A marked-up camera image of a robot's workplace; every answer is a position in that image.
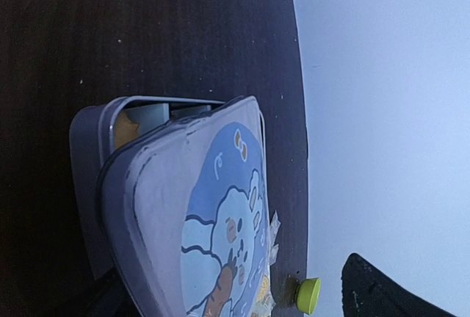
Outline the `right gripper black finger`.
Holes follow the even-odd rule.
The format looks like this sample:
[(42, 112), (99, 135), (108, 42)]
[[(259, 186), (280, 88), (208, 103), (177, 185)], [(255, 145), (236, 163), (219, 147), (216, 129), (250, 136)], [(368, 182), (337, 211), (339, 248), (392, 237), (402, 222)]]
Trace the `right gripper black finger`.
[(352, 316), (451, 316), (394, 282), (359, 254), (341, 271), (342, 310)]

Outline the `silver tin lid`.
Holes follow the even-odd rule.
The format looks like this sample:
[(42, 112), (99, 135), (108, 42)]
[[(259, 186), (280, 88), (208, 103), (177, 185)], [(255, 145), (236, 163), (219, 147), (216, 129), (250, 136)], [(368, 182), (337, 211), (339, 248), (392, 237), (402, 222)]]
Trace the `silver tin lid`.
[(97, 200), (141, 316), (249, 316), (270, 250), (264, 121), (253, 96), (115, 151)]

